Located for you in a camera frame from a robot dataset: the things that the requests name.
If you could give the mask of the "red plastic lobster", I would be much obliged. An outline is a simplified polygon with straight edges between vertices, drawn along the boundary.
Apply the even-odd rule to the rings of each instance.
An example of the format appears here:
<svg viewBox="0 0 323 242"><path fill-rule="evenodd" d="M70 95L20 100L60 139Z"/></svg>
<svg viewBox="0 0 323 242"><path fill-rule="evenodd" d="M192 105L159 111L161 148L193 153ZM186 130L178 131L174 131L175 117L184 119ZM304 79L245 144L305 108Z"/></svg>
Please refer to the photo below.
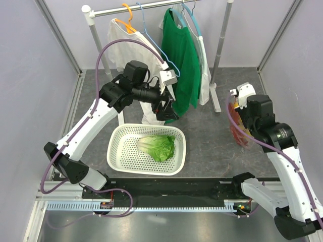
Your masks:
<svg viewBox="0 0 323 242"><path fill-rule="evenodd" d="M229 103L229 112L230 112L230 115L231 115L233 121L235 122L236 112L234 110L234 102ZM250 148L252 146L252 141L249 138L247 138L245 135L241 134L232 123L230 123L230 130L231 130L231 133L232 133L236 143L238 145L240 145L241 147L250 150Z"/></svg>

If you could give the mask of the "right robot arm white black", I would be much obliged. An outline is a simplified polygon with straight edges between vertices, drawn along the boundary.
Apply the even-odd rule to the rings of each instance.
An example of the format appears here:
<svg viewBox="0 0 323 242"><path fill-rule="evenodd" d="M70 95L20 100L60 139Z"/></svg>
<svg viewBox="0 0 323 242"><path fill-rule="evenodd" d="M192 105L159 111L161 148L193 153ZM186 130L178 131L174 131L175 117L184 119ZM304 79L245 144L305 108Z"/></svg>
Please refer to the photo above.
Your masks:
<svg viewBox="0 0 323 242"><path fill-rule="evenodd" d="M301 162L298 142L288 124L276 121L269 96L234 94L239 114L246 131L229 117L230 123L246 138L262 146L273 164L286 198L280 198L261 185L254 175L245 172L234 177L232 195L253 199L274 219L280 234L288 240L304 237L322 230L322 203L310 185Z"/></svg>

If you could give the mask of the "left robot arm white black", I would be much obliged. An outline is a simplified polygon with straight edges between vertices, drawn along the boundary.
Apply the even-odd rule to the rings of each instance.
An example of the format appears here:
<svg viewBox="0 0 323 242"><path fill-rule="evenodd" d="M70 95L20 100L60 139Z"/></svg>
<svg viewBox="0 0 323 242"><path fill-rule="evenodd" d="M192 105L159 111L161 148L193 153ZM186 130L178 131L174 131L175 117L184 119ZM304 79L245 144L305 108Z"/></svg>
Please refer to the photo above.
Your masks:
<svg viewBox="0 0 323 242"><path fill-rule="evenodd" d="M81 162L81 157L102 128L134 100L151 104L158 121L178 119L172 108L175 96L167 88L177 82L175 72L164 67L151 87L150 71L142 62L132 60L123 72L102 86L98 97L79 122L56 143L48 142L44 151L52 165L72 184L93 189L99 198L106 198L111 186L106 177Z"/></svg>

